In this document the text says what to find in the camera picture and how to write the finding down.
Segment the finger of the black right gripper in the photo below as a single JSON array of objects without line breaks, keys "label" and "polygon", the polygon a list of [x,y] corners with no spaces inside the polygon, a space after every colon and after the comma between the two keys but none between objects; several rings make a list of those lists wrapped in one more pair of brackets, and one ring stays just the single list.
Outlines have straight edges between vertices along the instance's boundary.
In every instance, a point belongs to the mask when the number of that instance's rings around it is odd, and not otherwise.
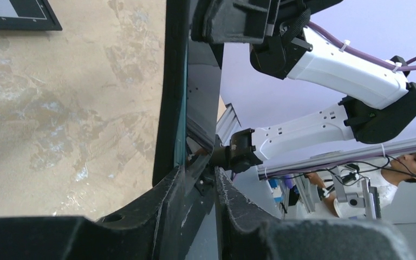
[{"label": "finger of the black right gripper", "polygon": [[197,42],[261,44],[273,30],[280,1],[198,1],[191,38]]}]

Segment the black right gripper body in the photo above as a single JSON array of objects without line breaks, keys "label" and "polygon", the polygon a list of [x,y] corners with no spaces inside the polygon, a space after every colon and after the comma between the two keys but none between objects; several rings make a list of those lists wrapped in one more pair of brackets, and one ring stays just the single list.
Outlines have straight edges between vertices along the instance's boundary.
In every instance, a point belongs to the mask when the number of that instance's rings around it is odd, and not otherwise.
[{"label": "black right gripper body", "polygon": [[296,0],[280,1],[274,20],[284,46],[299,36],[310,22],[312,14],[341,3],[342,0]]}]

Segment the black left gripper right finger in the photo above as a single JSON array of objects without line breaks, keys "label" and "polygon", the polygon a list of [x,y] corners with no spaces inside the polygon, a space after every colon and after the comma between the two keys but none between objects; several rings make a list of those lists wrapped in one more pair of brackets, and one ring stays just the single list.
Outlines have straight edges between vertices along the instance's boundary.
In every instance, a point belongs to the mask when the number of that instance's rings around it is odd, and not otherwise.
[{"label": "black left gripper right finger", "polygon": [[414,259],[403,235],[379,220],[282,220],[214,169],[220,259]]}]

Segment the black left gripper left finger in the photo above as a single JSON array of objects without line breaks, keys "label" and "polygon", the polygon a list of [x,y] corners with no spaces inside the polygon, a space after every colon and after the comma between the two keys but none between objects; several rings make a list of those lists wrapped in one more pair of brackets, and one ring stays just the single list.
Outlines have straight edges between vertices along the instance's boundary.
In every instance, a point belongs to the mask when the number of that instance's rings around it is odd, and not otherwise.
[{"label": "black left gripper left finger", "polygon": [[157,259],[177,257],[185,170],[97,222],[83,216],[0,218],[0,259]]}]

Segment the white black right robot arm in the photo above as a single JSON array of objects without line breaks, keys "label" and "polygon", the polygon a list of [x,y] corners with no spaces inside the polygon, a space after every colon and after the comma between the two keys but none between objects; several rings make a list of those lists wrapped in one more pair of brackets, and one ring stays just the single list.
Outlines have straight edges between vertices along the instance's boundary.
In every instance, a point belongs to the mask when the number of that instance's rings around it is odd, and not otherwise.
[{"label": "white black right robot arm", "polygon": [[400,56],[360,52],[311,20],[337,1],[195,1],[191,38],[208,46],[249,45],[249,63],[277,80],[311,83],[339,94],[317,112],[234,133],[211,164],[243,172],[286,152],[335,141],[375,145],[397,137],[416,117],[413,70]]}]

